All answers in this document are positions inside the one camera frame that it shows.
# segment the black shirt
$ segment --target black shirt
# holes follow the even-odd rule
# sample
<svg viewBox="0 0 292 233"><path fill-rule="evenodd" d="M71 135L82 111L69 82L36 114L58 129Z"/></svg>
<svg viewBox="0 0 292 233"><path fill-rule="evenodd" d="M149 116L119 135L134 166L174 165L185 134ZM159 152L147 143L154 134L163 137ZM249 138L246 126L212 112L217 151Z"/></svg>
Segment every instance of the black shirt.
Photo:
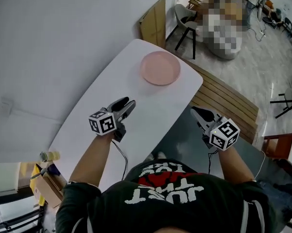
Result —
<svg viewBox="0 0 292 233"><path fill-rule="evenodd" d="M75 232L86 232L89 217L93 232L177 227L188 232L239 233L245 205L244 232L260 233L262 227L265 232L273 231L273 210L255 182L233 185L196 173L176 160L161 159L136 166L124 181L103 193L86 183L68 184L57 213L56 232L72 232L80 218Z"/></svg>

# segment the person's right arm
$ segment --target person's right arm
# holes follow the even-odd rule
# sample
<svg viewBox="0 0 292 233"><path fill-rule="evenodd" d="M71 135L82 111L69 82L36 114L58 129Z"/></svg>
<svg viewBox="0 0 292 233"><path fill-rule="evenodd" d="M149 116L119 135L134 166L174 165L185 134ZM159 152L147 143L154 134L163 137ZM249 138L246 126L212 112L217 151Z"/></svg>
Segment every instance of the person's right arm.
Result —
<svg viewBox="0 0 292 233"><path fill-rule="evenodd" d="M218 150L218 154L225 180L233 184L255 180L253 173L233 146L225 151Z"/></svg>

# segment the white cube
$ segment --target white cube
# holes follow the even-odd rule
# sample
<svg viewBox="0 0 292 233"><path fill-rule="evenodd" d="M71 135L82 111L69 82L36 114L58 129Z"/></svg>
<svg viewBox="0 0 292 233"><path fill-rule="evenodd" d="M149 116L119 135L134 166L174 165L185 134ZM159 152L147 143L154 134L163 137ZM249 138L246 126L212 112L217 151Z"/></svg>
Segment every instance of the white cube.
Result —
<svg viewBox="0 0 292 233"><path fill-rule="evenodd" d="M106 111L98 111L89 116L92 131L98 135L105 135L117 129L114 114Z"/></svg>
<svg viewBox="0 0 292 233"><path fill-rule="evenodd" d="M228 119L211 131L210 144L221 150L226 150L237 141L239 133L239 127L231 119Z"/></svg>

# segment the tile floor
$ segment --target tile floor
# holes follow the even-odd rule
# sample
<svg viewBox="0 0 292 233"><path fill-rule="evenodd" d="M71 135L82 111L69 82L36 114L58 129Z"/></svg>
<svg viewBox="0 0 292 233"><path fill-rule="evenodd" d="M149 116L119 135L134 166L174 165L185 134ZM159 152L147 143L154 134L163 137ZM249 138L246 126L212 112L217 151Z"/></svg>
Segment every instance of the tile floor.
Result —
<svg viewBox="0 0 292 233"><path fill-rule="evenodd" d="M178 51L174 51L182 36L180 29L168 39L166 49L220 78L259 107L258 133L253 145L261 149L263 134L292 132L292 111L275 119L285 106L269 103L292 86L292 43L286 31L264 26L263 21L258 22L256 15L255 9L251 14L251 26L257 32L258 39L262 36L260 29L266 27L266 37L259 42L252 30L244 32L242 49L233 60L216 57L200 42L196 43L194 60L192 40L189 38L182 42Z"/></svg>

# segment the pink plate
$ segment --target pink plate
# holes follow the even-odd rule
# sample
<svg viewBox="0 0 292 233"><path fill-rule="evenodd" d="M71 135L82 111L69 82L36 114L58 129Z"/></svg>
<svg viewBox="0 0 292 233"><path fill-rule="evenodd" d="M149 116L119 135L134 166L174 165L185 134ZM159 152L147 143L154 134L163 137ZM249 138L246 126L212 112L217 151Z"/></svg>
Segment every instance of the pink plate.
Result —
<svg viewBox="0 0 292 233"><path fill-rule="evenodd" d="M141 74L149 83L167 85L179 77L180 63L168 52L151 52L142 59Z"/></svg>

